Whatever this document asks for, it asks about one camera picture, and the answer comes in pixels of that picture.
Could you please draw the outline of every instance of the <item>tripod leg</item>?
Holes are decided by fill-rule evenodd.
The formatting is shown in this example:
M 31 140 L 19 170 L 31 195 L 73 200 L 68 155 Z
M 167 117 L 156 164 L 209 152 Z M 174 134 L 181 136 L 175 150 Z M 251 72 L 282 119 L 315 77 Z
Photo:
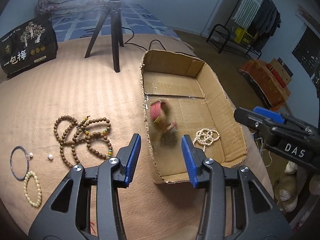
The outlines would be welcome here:
M 118 26 L 119 26 L 119 45 L 121 47 L 124 47 L 124 42 L 123 42 L 123 34 L 122 34 L 122 20 L 121 20 L 121 9 L 118 9 Z
M 119 64 L 119 18 L 116 11 L 111 11 L 111 42 L 112 42 L 112 56 L 113 68 L 115 72 L 120 72 Z
M 95 43 L 95 41 L 96 41 L 96 39 L 97 39 L 97 37 L 99 35 L 99 32 L 101 31 L 101 28 L 102 28 L 104 22 L 108 18 L 109 13 L 110 13 L 109 11 L 105 11 L 105 12 L 103 12 L 101 14 L 100 19 L 98 21 L 98 24 L 97 24 L 97 26 L 96 26 L 96 28 L 95 28 L 95 30 L 93 32 L 93 35 L 91 37 L 91 40 L 90 40 L 90 43 L 89 43 L 89 46 L 87 48 L 87 52 L 86 52 L 84 58 L 87 58 L 87 57 L 90 56 L 90 52 L 92 50 L 92 47 L 93 47 L 93 45 L 94 45 L 94 43 Z

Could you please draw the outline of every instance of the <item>hanging clothes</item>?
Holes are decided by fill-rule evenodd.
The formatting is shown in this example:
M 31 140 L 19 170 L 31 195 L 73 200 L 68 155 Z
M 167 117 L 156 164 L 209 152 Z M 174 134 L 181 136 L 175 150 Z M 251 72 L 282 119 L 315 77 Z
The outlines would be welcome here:
M 277 8 L 271 0 L 263 0 L 257 15 L 253 19 L 253 24 L 261 36 L 263 33 L 269 33 L 272 29 L 277 16 Z
M 276 29 L 280 27 L 281 27 L 280 13 L 276 11 L 276 19 L 273 22 L 270 32 L 259 35 L 257 39 L 253 42 L 252 48 L 256 52 L 260 52 L 262 48 L 265 46 L 265 44 L 267 43 L 267 41 L 269 40 L 269 38 L 275 34 Z
M 242 0 L 233 20 L 245 30 L 256 16 L 263 0 Z

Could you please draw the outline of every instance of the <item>striped towel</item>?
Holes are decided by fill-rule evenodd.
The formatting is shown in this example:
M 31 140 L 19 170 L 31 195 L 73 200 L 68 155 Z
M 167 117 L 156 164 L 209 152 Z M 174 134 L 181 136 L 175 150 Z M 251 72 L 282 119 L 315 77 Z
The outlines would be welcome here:
M 256 16 L 263 0 L 242 0 L 233 20 L 245 30 Z

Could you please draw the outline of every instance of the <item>beige bedspread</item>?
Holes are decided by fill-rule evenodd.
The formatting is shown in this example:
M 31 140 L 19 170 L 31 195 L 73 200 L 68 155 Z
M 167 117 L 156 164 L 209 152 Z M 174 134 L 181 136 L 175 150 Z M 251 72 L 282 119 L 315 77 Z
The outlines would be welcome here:
M 128 38 L 129 35 L 124 35 L 124 40 Z M 148 47 L 153 39 L 161 40 L 167 50 L 192 53 L 184 43 L 159 35 L 138 34 L 132 42 Z M 90 115 L 91 118 L 110 119 L 112 131 L 109 139 L 115 153 L 129 143 L 133 133 L 139 133 L 142 138 L 133 182 L 128 189 L 119 190 L 127 238 L 158 239 L 185 225 L 198 225 L 202 190 L 194 190 L 190 183 L 156 185 L 151 179 L 139 76 L 143 49 L 132 45 L 120 48 L 121 72 L 115 73 L 110 37 L 98 37 L 91 57 L 84 59 L 88 44 L 89 38 L 59 43 L 55 60 L 0 84 L 0 198 L 6 208 L 26 233 L 40 210 L 27 202 L 23 183 L 11 174 L 9 158 L 12 149 L 21 145 L 34 154 L 30 170 L 39 176 L 45 202 L 68 172 L 53 134 L 55 120 L 61 115 L 71 115 L 78 120 Z M 156 43 L 151 48 L 161 49 Z M 60 124 L 60 134 L 67 125 Z M 245 132 L 249 138 L 245 164 L 272 194 L 262 159 L 249 131 L 245 129 Z M 100 152 L 106 150 L 99 143 L 95 148 Z M 66 148 L 65 152 L 70 160 L 70 149 Z M 79 146 L 77 153 L 85 167 L 101 163 L 100 159 L 88 153 L 85 145 Z M 46 161 L 48 154 L 54 155 L 52 161 Z M 22 152 L 17 152 L 13 158 L 17 175 L 23 175 L 25 162 Z M 28 185 L 28 192 L 31 198 L 35 195 L 33 182 Z

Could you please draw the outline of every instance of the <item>window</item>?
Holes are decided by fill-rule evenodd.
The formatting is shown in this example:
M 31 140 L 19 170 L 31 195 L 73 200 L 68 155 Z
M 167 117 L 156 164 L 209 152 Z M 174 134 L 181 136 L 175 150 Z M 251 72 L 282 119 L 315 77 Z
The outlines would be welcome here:
M 292 54 L 311 77 L 320 63 L 320 39 L 307 27 Z

